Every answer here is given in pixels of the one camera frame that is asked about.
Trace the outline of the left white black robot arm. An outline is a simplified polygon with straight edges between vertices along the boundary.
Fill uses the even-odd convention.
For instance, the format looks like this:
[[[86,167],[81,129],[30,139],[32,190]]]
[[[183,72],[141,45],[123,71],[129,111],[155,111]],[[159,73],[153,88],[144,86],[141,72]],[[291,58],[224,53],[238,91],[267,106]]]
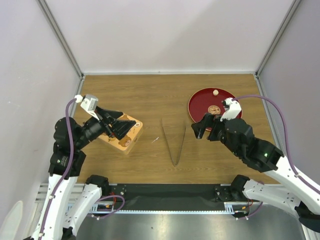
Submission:
[[[82,151],[101,135],[122,140],[136,125],[123,118],[120,111],[96,107],[93,116],[83,125],[66,115],[59,119],[53,135],[48,188],[38,223],[30,240],[74,240],[90,209],[98,200],[110,198],[107,177],[91,175],[71,209],[67,209],[86,154]]]

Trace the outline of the brown metal tongs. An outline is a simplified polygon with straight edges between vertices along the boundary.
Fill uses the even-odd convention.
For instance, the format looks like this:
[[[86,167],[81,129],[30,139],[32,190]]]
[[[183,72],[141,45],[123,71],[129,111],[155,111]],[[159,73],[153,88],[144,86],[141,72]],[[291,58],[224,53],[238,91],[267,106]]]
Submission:
[[[186,136],[186,123],[185,121],[169,123],[161,118],[160,126],[171,163],[173,167],[177,167],[181,159],[183,144]]]

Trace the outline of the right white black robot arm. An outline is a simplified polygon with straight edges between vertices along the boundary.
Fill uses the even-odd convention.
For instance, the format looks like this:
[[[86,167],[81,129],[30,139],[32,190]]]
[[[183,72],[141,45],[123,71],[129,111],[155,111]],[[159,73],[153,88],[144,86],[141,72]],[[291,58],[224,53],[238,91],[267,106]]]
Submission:
[[[249,198],[270,204],[292,214],[312,231],[320,231],[320,186],[290,166],[288,157],[279,148],[256,138],[253,128],[241,118],[225,120],[206,113],[191,127],[197,139],[210,128],[209,141],[221,142],[249,168],[264,173],[284,187],[271,189],[247,178],[230,188],[234,200]]]

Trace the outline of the silver tin lid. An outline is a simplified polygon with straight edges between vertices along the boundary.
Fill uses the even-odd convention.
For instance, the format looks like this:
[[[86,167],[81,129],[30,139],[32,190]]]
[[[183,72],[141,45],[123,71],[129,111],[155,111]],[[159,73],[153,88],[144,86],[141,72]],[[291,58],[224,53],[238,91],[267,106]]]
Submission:
[[[122,138],[118,140],[117,138],[110,138],[105,134],[102,134],[98,137],[98,140],[101,143],[106,144],[110,148],[117,150],[124,155],[128,155],[129,152],[132,150],[134,145],[136,144],[137,140],[140,138],[144,131],[144,125],[140,120],[137,120],[130,115],[123,114],[120,120],[132,120],[135,121],[135,125],[129,130],[129,132]]]

